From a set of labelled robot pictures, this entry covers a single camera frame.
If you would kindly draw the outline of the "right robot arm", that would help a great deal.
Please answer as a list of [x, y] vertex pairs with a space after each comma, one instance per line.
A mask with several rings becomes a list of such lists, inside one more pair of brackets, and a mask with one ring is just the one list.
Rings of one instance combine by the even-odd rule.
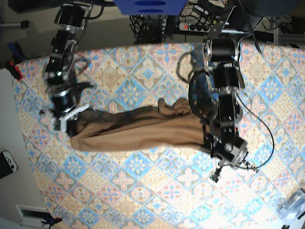
[[79, 82], [74, 68], [78, 38], [77, 32], [84, 30], [92, 12], [92, 5], [79, 3], [62, 4], [55, 23], [60, 25], [51, 42], [48, 63], [42, 74], [46, 93], [52, 102], [51, 108], [43, 108], [42, 114], [50, 115], [51, 129], [65, 132], [69, 136], [77, 133], [77, 119], [89, 105], [80, 105], [81, 94], [93, 88], [90, 82]]

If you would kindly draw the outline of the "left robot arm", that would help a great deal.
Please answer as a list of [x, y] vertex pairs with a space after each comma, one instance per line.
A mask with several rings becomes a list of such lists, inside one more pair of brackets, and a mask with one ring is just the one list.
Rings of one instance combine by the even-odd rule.
[[203, 127], [203, 146], [219, 163], [209, 178], [218, 182], [225, 166], [253, 170], [246, 161], [249, 154], [246, 140], [239, 136], [237, 124], [243, 110], [236, 99], [245, 88], [239, 68], [240, 46], [224, 31], [226, 22], [212, 25], [203, 42], [203, 65], [193, 69], [189, 82], [188, 100], [192, 112]]

